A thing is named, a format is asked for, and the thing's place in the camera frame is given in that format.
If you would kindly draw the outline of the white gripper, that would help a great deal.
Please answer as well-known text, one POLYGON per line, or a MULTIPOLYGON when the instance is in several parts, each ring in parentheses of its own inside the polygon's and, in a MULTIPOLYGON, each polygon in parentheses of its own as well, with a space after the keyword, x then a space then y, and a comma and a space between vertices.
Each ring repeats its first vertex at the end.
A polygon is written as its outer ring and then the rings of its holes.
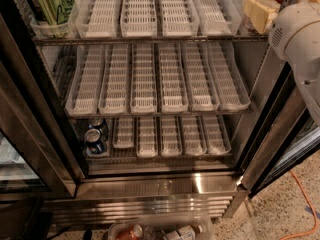
POLYGON ((297 2, 280 13, 275 0, 243 0, 242 8, 259 34, 272 26, 268 41, 280 59, 310 62, 320 50, 320 0, 297 2))

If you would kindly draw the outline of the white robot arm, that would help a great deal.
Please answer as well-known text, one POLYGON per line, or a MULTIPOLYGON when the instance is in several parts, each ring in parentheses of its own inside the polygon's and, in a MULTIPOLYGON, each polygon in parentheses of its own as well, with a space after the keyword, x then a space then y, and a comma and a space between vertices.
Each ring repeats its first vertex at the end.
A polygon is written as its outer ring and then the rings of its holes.
POLYGON ((277 56, 288 62, 312 119, 320 125, 320 3, 305 0, 280 10, 273 0, 243 0, 242 8, 277 56))

